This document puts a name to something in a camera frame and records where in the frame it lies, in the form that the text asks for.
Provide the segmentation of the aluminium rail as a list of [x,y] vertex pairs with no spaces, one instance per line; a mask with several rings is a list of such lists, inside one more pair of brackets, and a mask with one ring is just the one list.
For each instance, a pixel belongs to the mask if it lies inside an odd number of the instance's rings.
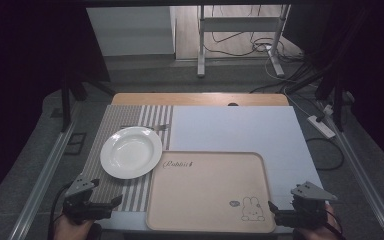
[[344,165],[320,174],[324,187],[338,196],[333,205],[348,240],[384,240],[384,152],[362,128],[348,106],[335,142]]
[[67,146],[73,133],[76,123],[77,121],[73,120],[68,124],[66,130],[58,135],[58,138],[55,141],[53,148],[51,149],[51,152],[38,176],[38,179],[36,180],[7,240],[25,240],[40,204],[50,185],[50,181],[52,180],[52,177],[62,158],[63,150]]

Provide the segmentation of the wooden table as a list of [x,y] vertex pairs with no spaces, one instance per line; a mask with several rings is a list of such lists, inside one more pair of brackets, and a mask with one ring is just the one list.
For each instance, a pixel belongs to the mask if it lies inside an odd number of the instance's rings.
[[112,105],[288,106],[283,94],[248,93],[117,93]]

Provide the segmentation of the white metal stand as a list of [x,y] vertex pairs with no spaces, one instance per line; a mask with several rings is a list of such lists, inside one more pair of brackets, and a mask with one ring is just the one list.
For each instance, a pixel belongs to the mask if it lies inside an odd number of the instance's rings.
[[269,60],[273,66],[276,76],[282,78],[285,73],[279,62],[277,47],[286,22],[290,6],[283,5],[278,17],[206,17],[204,6],[199,7],[198,33],[199,50],[197,56],[197,76],[205,76],[205,48],[204,35],[206,32],[270,32],[274,34],[272,43],[267,46]]

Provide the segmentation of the white cabinet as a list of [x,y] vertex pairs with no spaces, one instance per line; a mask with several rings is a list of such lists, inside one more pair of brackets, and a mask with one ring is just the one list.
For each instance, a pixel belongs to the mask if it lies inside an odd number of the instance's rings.
[[175,25],[171,8],[87,8],[104,56],[173,54]]

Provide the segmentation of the grey striped placemat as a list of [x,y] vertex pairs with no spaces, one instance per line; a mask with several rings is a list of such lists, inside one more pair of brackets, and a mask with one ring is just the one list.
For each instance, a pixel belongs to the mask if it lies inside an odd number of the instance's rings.
[[152,170],[134,179],[118,179],[105,172],[100,162],[105,141],[119,130],[146,127],[157,133],[162,141],[162,153],[169,149],[173,108],[166,105],[109,105],[106,108],[82,174],[90,180],[99,179],[90,201],[109,203],[122,195],[116,207],[122,212],[145,212],[151,188]]

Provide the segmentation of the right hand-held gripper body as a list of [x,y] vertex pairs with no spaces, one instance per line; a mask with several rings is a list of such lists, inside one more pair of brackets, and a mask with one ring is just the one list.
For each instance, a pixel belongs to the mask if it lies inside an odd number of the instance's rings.
[[291,190],[294,227],[316,229],[327,222],[325,204],[338,198],[323,188],[306,181]]

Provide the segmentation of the person's left hand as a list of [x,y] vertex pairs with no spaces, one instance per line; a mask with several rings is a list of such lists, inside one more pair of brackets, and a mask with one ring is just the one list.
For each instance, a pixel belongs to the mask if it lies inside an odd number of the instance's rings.
[[87,220],[76,225],[65,215],[62,215],[55,222],[53,240],[86,240],[93,224],[92,220]]

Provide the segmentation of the person's right hand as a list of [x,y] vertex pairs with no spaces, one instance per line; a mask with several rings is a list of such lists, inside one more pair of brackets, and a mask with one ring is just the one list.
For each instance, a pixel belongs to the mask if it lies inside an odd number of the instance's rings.
[[[327,211],[327,223],[339,231],[340,227],[337,220],[335,219],[334,209],[331,205],[326,204],[325,210]],[[320,227],[315,230],[297,228],[297,231],[302,234],[306,240],[340,240],[332,231],[326,227]]]

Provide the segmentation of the beige tray with rabbit print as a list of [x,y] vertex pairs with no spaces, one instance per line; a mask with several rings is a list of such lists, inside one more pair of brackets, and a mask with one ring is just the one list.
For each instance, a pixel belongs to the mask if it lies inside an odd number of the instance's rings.
[[262,157],[167,151],[152,174],[147,226],[157,231],[271,233]]

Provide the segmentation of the white power strip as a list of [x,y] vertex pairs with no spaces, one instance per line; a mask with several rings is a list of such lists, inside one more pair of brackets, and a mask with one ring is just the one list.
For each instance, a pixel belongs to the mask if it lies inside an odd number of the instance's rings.
[[322,122],[322,117],[313,115],[308,117],[307,121],[326,139],[331,139],[336,136],[336,134],[325,123]]

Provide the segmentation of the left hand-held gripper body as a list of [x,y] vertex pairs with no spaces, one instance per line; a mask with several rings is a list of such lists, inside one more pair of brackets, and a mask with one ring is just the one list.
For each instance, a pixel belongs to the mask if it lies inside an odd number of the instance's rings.
[[74,223],[93,218],[93,205],[89,199],[94,188],[91,180],[80,174],[65,193],[63,213]]

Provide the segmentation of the white round plate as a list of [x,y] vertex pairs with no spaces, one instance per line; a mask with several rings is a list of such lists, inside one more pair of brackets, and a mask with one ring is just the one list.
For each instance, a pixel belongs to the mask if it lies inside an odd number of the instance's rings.
[[118,179],[134,179],[150,172],[162,156],[162,141],[146,127],[128,127],[110,136],[101,148],[106,173]]

